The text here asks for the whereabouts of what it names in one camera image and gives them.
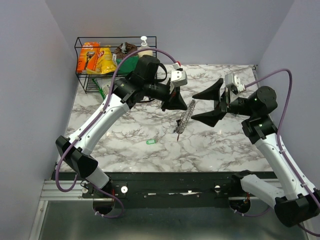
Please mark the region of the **green key tag with key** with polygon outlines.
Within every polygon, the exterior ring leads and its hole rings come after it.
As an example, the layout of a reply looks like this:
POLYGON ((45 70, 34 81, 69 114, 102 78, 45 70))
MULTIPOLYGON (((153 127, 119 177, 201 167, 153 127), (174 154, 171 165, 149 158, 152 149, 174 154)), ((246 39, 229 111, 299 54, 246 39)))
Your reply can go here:
POLYGON ((149 139, 149 140, 147 140, 146 141, 146 144, 147 145, 153 145, 153 144, 155 144, 157 141, 155 140, 155 139, 149 139))

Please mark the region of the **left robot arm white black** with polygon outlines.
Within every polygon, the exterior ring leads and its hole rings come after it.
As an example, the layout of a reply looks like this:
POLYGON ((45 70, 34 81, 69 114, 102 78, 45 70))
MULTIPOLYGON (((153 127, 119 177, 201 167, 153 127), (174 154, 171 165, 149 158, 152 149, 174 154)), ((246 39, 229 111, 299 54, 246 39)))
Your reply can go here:
POLYGON ((166 84, 157 79, 164 65, 154 56, 144 55, 127 76, 113 80, 107 98, 94 114, 69 137, 59 136, 55 144, 60 154, 59 165, 66 162, 81 178, 94 185, 101 198, 111 191, 110 177, 98 166, 91 153, 107 130, 145 97, 161 102, 162 111, 187 109, 180 87, 187 84, 187 74, 176 62, 166 84))

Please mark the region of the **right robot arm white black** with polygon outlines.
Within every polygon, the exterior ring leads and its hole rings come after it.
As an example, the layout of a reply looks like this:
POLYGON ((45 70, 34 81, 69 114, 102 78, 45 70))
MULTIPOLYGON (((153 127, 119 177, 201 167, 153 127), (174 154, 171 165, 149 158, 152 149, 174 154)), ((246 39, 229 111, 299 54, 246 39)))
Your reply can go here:
POLYGON ((319 215, 317 203, 320 191, 305 177, 279 135, 269 114, 278 106, 276 92, 269 86, 259 87, 248 98, 237 96, 239 90, 234 84, 220 88, 224 79, 220 78, 206 90, 193 95, 198 100, 213 100, 214 109, 193 115, 191 119, 214 127, 227 114, 243 115, 242 130, 250 142, 257 147, 268 161, 281 188, 277 188, 249 170, 232 176, 230 191, 241 196, 249 193, 274 209, 279 221, 286 227, 298 225, 319 215))

